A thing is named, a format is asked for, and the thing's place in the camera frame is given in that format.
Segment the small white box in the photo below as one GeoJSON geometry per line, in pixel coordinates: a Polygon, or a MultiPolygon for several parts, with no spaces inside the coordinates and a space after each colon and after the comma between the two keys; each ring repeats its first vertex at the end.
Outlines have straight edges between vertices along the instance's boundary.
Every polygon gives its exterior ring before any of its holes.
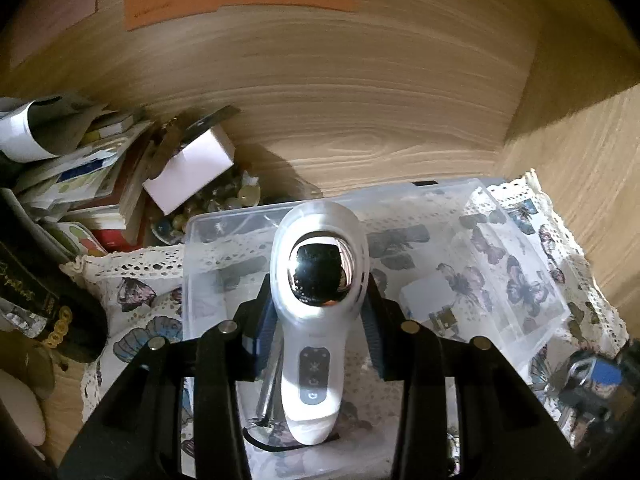
{"type": "Polygon", "coordinates": [[[222,125],[214,125],[172,156],[160,174],[142,186],[163,214],[170,214],[229,170],[234,153],[235,146],[222,125]]]}

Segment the stack of books and papers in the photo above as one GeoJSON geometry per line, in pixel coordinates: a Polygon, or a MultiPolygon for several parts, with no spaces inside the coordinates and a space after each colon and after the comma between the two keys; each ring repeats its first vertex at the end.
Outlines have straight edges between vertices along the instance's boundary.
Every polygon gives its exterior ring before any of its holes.
{"type": "Polygon", "coordinates": [[[16,220],[58,262],[101,255],[96,230],[138,215],[156,125],[140,108],[112,110],[73,93],[1,100],[1,227],[16,220]]]}

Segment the butterfly print cloth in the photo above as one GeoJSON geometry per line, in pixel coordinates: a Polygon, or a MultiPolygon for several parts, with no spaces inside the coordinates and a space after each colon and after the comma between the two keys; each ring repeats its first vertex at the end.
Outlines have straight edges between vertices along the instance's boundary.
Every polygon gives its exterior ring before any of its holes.
{"type": "Polygon", "coordinates": [[[536,174],[200,214],[84,257],[62,479],[630,479],[639,345],[536,174]]]}

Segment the white cube charger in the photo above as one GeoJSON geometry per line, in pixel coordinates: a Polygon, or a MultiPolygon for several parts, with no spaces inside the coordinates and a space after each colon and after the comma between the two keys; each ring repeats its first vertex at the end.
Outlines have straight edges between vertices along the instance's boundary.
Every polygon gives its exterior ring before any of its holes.
{"type": "Polygon", "coordinates": [[[454,315],[455,301],[456,294],[446,280],[435,274],[409,283],[399,294],[407,318],[423,324],[439,337],[464,341],[454,315]]]}

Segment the dark wine bottle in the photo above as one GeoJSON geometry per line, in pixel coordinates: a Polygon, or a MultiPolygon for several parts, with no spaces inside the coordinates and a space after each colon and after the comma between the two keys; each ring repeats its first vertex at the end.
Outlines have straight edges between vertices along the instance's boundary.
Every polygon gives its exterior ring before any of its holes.
{"type": "Polygon", "coordinates": [[[38,240],[7,188],[1,191],[1,316],[26,337],[79,363],[102,353],[106,313],[38,240]]]}

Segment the white facial massager device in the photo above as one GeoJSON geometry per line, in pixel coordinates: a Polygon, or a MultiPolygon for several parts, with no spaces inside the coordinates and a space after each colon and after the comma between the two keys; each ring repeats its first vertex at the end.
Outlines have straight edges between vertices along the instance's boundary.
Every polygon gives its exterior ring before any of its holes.
{"type": "Polygon", "coordinates": [[[346,342],[369,272],[366,233],[340,204],[300,204],[277,228],[270,292],[283,334],[280,395],[288,430],[302,445],[325,441],[337,421],[346,342]]]}

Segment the clear plastic storage box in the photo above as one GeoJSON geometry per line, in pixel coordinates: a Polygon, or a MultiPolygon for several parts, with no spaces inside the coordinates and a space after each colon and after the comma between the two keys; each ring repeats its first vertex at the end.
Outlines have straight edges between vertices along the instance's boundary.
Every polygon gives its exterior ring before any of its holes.
{"type": "Polygon", "coordinates": [[[183,333],[224,363],[256,479],[551,479],[570,447],[524,379],[567,319],[479,180],[201,214],[183,333]]]}

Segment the pink sticky note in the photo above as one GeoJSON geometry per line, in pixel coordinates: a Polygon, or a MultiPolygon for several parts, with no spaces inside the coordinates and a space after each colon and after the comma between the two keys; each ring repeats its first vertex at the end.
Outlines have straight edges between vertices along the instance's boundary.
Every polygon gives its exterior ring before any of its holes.
{"type": "Polygon", "coordinates": [[[96,0],[27,0],[10,28],[9,68],[96,13],[96,0]]]}

